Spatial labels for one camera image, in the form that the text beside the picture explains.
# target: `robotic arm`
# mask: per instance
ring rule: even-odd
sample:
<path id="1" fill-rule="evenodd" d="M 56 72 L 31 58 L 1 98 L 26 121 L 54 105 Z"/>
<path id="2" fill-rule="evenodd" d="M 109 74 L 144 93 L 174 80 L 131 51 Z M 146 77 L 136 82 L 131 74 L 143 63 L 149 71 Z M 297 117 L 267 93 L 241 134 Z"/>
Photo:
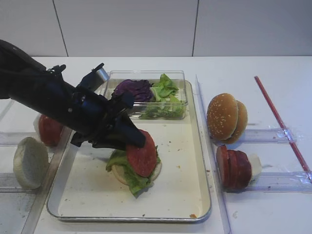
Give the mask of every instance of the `robotic arm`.
<path id="1" fill-rule="evenodd" d="M 132 94 L 107 100 L 94 93 L 109 79 L 103 65 L 74 87 L 63 80 L 65 65 L 46 70 L 21 49 L 0 40 L 0 99 L 16 100 L 73 129 L 71 143 L 78 147 L 84 141 L 94 148 L 143 147 L 145 136 L 125 112 L 133 107 Z"/>

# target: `white tray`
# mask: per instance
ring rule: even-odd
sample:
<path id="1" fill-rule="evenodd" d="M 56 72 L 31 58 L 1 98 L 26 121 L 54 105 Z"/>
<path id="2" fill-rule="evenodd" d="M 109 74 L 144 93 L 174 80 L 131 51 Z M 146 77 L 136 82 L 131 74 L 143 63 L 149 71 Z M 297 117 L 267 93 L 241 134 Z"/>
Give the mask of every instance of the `white tray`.
<path id="1" fill-rule="evenodd" d="M 192 87 L 183 120 L 133 120 L 158 145 L 163 167 L 155 184 L 134 198 L 127 186 L 106 172 L 112 150 L 71 144 L 55 177 L 48 212 L 62 221 L 188 222 L 206 220 L 211 199 Z"/>

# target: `pepperoni slice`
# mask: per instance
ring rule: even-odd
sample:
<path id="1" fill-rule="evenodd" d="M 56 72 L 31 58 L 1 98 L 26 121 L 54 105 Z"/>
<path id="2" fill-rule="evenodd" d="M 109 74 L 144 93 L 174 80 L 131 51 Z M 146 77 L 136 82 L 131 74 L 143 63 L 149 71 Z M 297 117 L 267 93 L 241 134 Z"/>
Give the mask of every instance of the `pepperoni slice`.
<path id="1" fill-rule="evenodd" d="M 127 159 L 137 174 L 148 177 L 157 164 L 156 148 L 151 135 L 144 130 L 140 131 L 146 137 L 145 145 L 143 148 L 127 145 Z"/>
<path id="2" fill-rule="evenodd" d="M 38 122 L 38 128 L 40 139 L 46 146 L 57 146 L 63 129 L 62 124 L 48 116 L 41 115 Z"/>
<path id="3" fill-rule="evenodd" d="M 225 145 L 219 146 L 217 148 L 216 161 L 220 171 L 222 185 L 224 188 L 227 188 L 230 182 L 230 166 L 229 166 L 229 154 Z"/>
<path id="4" fill-rule="evenodd" d="M 234 150 L 228 150 L 229 161 L 230 161 L 230 182 L 229 188 L 235 189 L 237 179 L 238 179 L 238 166 L 236 160 L 236 153 Z"/>
<path id="5" fill-rule="evenodd" d="M 252 178 L 252 166 L 244 152 L 236 151 L 235 154 L 238 166 L 238 179 L 235 188 L 244 189 Z"/>

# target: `red cabbage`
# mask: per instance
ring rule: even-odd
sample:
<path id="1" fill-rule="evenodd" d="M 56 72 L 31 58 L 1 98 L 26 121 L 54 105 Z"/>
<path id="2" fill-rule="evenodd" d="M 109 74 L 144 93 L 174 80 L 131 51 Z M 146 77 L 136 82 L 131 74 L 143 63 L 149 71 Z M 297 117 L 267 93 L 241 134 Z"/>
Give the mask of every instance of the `red cabbage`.
<path id="1" fill-rule="evenodd" d="M 112 93 L 112 97 L 120 96 L 128 91 L 134 96 L 135 102 L 148 102 L 153 97 L 153 92 L 150 89 L 151 87 L 152 85 L 148 80 L 126 79 L 117 85 Z"/>

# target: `red straw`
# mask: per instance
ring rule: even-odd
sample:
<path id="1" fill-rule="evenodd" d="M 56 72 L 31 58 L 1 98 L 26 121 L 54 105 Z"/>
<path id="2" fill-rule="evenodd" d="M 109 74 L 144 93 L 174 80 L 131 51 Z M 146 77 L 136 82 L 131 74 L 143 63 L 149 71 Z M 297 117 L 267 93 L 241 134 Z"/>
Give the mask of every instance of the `red straw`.
<path id="1" fill-rule="evenodd" d="M 257 82 L 257 84 L 258 84 L 258 86 L 259 86 L 259 88 L 260 88 L 260 90 L 261 90 L 261 92 L 262 92 L 262 94 L 263 94 L 265 100 L 267 101 L 269 107 L 271 108 L 271 110 L 272 110 L 272 112 L 273 112 L 273 114 L 274 114 L 274 116 L 275 116 L 275 118 L 276 118 L 276 120 L 277 120 L 279 126 L 280 126 L 281 128 L 283 128 L 283 129 L 286 129 L 286 125 L 284 124 L 284 122 L 283 122 L 281 116 L 279 116 L 279 114 L 278 114 L 276 108 L 275 108 L 274 105 L 273 105 L 273 102 L 271 101 L 271 99 L 270 99 L 270 97 L 269 97 L 267 91 L 265 91 L 265 89 L 264 89 L 264 87 L 263 87 L 263 85 L 262 85 L 262 83 L 261 83 L 259 77 L 256 76 L 256 77 L 254 77 L 254 79 L 255 79 L 255 81 Z M 296 143 L 289 141 L 289 144 L 291 145 L 292 150 L 293 150 L 294 153 L 296 154 L 296 156 L 297 156 L 297 158 L 298 158 L 298 160 L 299 160 L 299 162 L 300 162 L 301 167 L 303 168 L 303 170 L 304 170 L 305 172 L 310 171 L 310 169 L 309 169 L 309 167 L 308 167 L 306 161 L 304 160 L 304 158 L 303 158 L 301 152 L 299 151 L 299 149 L 298 149 Z"/>

